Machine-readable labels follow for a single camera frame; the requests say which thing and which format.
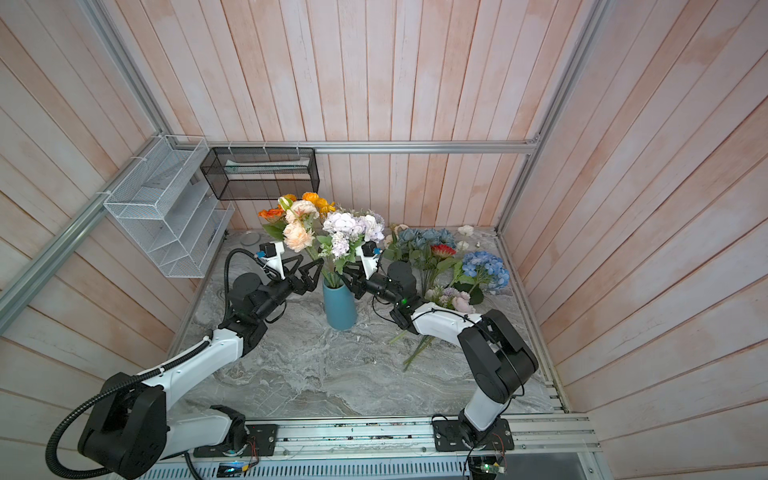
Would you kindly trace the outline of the teal ceramic vase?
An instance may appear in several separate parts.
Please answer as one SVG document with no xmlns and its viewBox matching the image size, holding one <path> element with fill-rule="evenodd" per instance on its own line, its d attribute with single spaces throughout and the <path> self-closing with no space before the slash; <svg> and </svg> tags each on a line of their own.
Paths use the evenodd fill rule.
<svg viewBox="0 0 768 480">
<path fill-rule="evenodd" d="M 345 285 L 331 287 L 323 283 L 323 302 L 329 326 L 338 331 L 350 330 L 357 322 L 355 299 Z"/>
</svg>

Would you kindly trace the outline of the peach rose spray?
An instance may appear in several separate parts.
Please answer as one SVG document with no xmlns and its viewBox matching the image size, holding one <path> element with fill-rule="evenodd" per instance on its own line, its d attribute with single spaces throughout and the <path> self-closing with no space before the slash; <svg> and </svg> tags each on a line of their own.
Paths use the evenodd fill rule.
<svg viewBox="0 0 768 480">
<path fill-rule="evenodd" d="M 283 244 L 296 253 L 310 249 L 315 242 L 314 224 L 320 217 L 315 204 L 309 200 L 293 201 L 287 196 L 280 197 L 278 203 L 284 211 Z"/>
</svg>

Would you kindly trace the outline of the lilac pompom flower spray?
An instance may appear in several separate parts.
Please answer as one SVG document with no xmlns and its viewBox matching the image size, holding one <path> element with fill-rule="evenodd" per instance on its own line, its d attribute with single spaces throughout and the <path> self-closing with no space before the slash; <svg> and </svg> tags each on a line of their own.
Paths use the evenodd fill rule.
<svg viewBox="0 0 768 480">
<path fill-rule="evenodd" d="M 343 268 L 356 261 L 356 251 L 364 243 L 371 241 L 378 246 L 384 240 L 384 226 L 384 219 L 371 210 L 339 210 L 325 217 L 317 240 L 327 287 L 335 289 L 343 285 Z"/>
</svg>

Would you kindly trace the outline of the orange gerbera stem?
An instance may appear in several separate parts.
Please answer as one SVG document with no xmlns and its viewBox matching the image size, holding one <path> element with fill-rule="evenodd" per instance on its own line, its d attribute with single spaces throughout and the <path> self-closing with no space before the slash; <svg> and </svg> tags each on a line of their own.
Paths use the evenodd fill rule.
<svg viewBox="0 0 768 480">
<path fill-rule="evenodd" d="M 258 213 L 262 222 L 264 231 L 273 239 L 282 241 L 284 239 L 284 230 L 288 225 L 285 219 L 285 211 L 281 208 L 261 210 Z"/>
</svg>

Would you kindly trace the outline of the yellow poppy spray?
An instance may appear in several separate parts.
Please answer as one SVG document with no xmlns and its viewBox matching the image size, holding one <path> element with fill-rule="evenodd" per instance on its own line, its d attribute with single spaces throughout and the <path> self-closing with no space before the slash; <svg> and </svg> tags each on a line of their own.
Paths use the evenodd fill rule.
<svg viewBox="0 0 768 480">
<path fill-rule="evenodd" d="M 293 194 L 281 196 L 278 205 L 289 221 L 302 217 L 323 217 L 337 211 L 334 202 L 329 202 L 316 192 L 305 192 L 301 197 Z"/>
</svg>

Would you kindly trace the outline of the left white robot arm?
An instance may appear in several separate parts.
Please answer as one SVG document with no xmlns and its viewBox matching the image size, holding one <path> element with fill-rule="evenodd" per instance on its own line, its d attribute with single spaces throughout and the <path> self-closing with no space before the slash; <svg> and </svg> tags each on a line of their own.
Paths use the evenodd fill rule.
<svg viewBox="0 0 768 480">
<path fill-rule="evenodd" d="M 218 328 L 173 359 L 137 375 L 118 373 L 101 392 L 80 406 L 89 418 L 78 451 L 100 465 L 85 477 L 116 473 L 136 479 L 159 460 L 187 455 L 212 446 L 238 456 L 252 447 L 251 434 L 240 412 L 214 405 L 186 419 L 170 421 L 168 412 L 188 391 L 220 368 L 256 348 L 277 320 L 274 311 L 292 295 L 313 291 L 321 276 L 321 260 L 308 264 L 299 255 L 275 271 L 263 255 L 255 261 L 270 275 L 262 283 L 256 274 L 225 282 L 225 316 Z"/>
</svg>

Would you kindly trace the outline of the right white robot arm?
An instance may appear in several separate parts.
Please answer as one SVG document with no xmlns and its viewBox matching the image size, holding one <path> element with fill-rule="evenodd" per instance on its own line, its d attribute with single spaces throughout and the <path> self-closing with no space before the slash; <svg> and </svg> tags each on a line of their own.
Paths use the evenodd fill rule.
<svg viewBox="0 0 768 480">
<path fill-rule="evenodd" d="M 477 388 L 459 414 L 463 433 L 479 439 L 495 426 L 511 400 L 525 393 L 539 362 L 532 349 L 499 310 L 460 313 L 417 294 L 411 267 L 404 262 L 378 271 L 378 261 L 362 258 L 344 269 L 345 283 L 359 299 L 372 295 L 390 305 L 388 319 L 401 330 L 434 337 L 461 348 Z"/>
</svg>

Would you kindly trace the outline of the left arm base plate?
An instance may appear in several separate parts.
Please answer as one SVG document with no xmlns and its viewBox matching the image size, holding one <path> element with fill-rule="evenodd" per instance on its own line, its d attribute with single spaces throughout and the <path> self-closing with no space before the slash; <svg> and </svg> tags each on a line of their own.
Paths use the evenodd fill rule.
<svg viewBox="0 0 768 480">
<path fill-rule="evenodd" d="M 193 455 L 196 458 L 269 457 L 274 454 L 277 433 L 277 424 L 232 425 L 221 443 L 197 447 Z"/>
</svg>

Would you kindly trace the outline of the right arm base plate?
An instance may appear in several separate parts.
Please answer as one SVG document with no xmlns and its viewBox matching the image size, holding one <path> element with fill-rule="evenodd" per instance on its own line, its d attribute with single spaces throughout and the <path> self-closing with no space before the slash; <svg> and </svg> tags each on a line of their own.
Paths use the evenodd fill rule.
<svg viewBox="0 0 768 480">
<path fill-rule="evenodd" d="M 514 440 L 506 419 L 497 417 L 486 430 L 476 430 L 464 417 L 448 419 L 442 414 L 430 420 L 438 452 L 512 451 Z"/>
</svg>

